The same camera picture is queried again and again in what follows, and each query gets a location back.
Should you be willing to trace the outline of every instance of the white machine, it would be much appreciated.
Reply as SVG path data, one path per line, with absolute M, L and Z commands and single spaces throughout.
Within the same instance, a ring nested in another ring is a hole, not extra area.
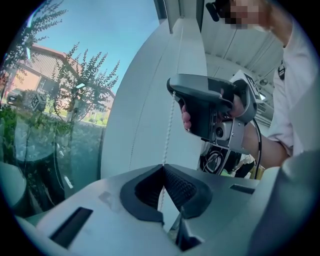
M 315 84 L 307 94 L 318 93 Z M 319 101 L 312 103 L 313 108 L 300 107 L 317 113 Z M 319 134 L 310 133 L 319 131 L 319 124 L 308 130 L 314 141 Z M 304 225 L 317 203 L 319 145 L 267 169 L 260 181 L 169 164 L 133 170 L 88 185 L 52 209 L 37 231 L 22 219 L 19 223 L 46 255 L 272 254 Z M 163 186 L 181 213 L 175 242 L 157 210 Z

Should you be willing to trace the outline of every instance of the person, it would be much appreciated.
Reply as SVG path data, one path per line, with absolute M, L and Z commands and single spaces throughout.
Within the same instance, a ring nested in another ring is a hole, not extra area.
M 269 136 L 262 136 L 260 162 L 266 169 L 281 166 L 288 157 L 303 151 L 289 112 L 315 82 L 319 72 L 318 56 L 299 24 L 279 5 L 266 0 L 231 0 L 229 4 L 230 16 L 237 24 L 247 25 L 248 28 L 258 26 L 273 33 L 283 44 L 282 66 L 274 72 L 273 79 L 274 114 Z M 234 95 L 233 105 L 228 113 L 232 118 L 244 111 L 237 95 Z M 186 106 L 182 107 L 182 120 L 184 128 L 190 129 L 191 117 Z M 258 136 L 251 123 L 245 126 L 242 146 L 258 159 Z
M 250 154 L 245 154 L 243 159 L 240 159 L 240 162 L 237 164 L 237 166 L 234 168 L 236 178 L 244 178 L 247 176 L 247 174 L 250 172 L 250 170 L 255 166 L 255 159 Z
M 223 155 L 223 158 L 227 155 L 228 150 L 222 149 L 221 153 Z M 232 174 L 235 167 L 239 164 L 240 160 L 243 158 L 243 155 L 239 152 L 230 151 L 229 156 L 223 166 L 223 169 L 228 173 Z

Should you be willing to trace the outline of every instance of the handheld scanner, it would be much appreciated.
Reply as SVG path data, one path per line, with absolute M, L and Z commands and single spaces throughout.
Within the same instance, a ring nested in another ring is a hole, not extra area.
M 244 126 L 255 117 L 257 104 L 244 80 L 232 83 L 202 75 L 177 74 L 167 81 L 166 86 L 171 95 L 175 91 L 180 109 L 185 105 L 190 114 L 190 133 L 218 147 L 247 154 L 241 147 Z M 228 112 L 234 107 L 234 94 L 241 98 L 244 112 L 232 119 Z M 218 123 L 218 113 L 226 118 L 222 123 Z

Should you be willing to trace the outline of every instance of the glass window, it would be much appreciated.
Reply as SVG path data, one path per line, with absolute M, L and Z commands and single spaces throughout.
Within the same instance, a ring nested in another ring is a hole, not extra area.
M 46 0 L 5 56 L 1 176 L 15 213 L 30 222 L 100 179 L 103 134 L 117 89 L 159 25 L 153 2 L 125 2 L 147 15 L 116 0 Z

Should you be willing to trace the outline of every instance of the sky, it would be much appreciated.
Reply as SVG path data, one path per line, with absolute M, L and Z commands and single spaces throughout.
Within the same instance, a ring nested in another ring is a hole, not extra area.
M 87 60 L 108 53 L 102 72 L 111 72 L 120 60 L 116 93 L 137 51 L 159 26 L 154 0 L 64 0 L 59 9 L 68 10 L 62 23 L 38 33 L 39 38 L 48 36 L 38 44 L 67 53 L 80 42 L 73 57 L 88 49 Z

